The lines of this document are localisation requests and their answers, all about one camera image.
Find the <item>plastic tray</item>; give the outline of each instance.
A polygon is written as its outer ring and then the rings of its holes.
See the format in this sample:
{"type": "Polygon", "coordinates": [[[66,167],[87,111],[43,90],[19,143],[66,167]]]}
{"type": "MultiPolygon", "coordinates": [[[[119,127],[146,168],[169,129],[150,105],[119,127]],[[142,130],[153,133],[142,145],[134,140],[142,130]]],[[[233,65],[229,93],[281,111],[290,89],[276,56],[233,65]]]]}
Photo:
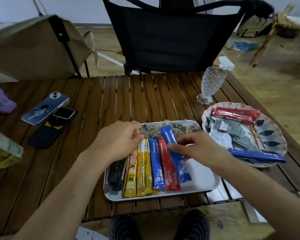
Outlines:
{"type": "MultiPolygon", "coordinates": [[[[196,123],[193,120],[188,120],[189,123],[196,123]]],[[[144,123],[144,124],[158,124],[159,122],[152,123],[144,123]]],[[[111,201],[127,201],[127,200],[138,200],[138,199],[148,199],[148,198],[157,198],[157,197],[165,197],[165,196],[175,196],[181,194],[189,194],[189,193],[198,193],[198,192],[206,192],[214,190],[218,187],[220,183],[220,176],[214,174],[210,168],[203,166],[198,163],[194,159],[189,159],[186,161],[186,166],[188,171],[192,177],[192,181],[185,182],[181,185],[181,191],[163,191],[156,195],[147,195],[143,197],[130,197],[130,198],[122,198],[121,191],[110,191],[109,193],[105,193],[105,196],[111,201]]]]}

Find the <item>black shoe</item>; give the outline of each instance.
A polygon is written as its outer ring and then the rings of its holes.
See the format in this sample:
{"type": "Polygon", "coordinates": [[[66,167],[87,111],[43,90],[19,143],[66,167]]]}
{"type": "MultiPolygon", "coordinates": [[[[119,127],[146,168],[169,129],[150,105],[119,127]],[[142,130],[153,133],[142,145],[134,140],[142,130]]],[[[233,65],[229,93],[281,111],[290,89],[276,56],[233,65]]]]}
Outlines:
{"type": "Polygon", "coordinates": [[[209,240],[208,218],[200,210],[189,211],[182,219],[174,240],[209,240]]]}
{"type": "Polygon", "coordinates": [[[141,240],[141,234],[132,216],[113,218],[109,228],[109,240],[141,240]]]}

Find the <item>person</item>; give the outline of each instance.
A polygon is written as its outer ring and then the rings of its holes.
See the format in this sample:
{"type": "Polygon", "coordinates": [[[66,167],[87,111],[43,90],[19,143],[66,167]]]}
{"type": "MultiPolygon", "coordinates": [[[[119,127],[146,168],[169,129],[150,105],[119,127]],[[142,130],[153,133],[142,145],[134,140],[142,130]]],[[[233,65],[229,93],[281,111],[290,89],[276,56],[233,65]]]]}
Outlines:
{"type": "MultiPolygon", "coordinates": [[[[80,153],[64,179],[40,205],[14,240],[74,239],[95,185],[106,167],[125,158],[144,139],[139,125],[117,121],[100,130],[95,141],[80,153]]],[[[205,132],[183,134],[170,150],[194,158],[227,180],[285,237],[300,239],[300,198],[267,175],[234,158],[205,132]]],[[[119,217],[112,221],[110,239],[140,239],[135,222],[119,217]]],[[[203,213],[190,211],[176,239],[208,239],[203,213]]]]}

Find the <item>person's left hand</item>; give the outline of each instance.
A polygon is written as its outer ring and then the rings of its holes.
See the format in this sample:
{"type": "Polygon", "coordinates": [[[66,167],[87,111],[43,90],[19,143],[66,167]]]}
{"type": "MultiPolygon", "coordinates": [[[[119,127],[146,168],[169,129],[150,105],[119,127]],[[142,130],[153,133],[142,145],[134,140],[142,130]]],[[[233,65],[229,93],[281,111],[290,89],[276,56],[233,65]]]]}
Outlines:
{"type": "Polygon", "coordinates": [[[95,159],[106,160],[108,166],[127,157],[144,137],[137,123],[117,121],[102,128],[87,151],[95,159]]]}

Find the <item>clear glass goblet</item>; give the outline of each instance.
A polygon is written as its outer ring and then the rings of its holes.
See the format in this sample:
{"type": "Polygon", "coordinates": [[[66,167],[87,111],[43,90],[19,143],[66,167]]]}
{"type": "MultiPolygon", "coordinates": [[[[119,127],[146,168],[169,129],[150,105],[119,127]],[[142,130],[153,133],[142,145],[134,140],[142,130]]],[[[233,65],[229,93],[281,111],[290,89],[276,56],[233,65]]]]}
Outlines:
{"type": "Polygon", "coordinates": [[[201,93],[197,96],[197,101],[202,104],[210,104],[212,95],[218,91],[225,80],[226,71],[219,67],[208,67],[203,74],[201,83],[201,93]]]}

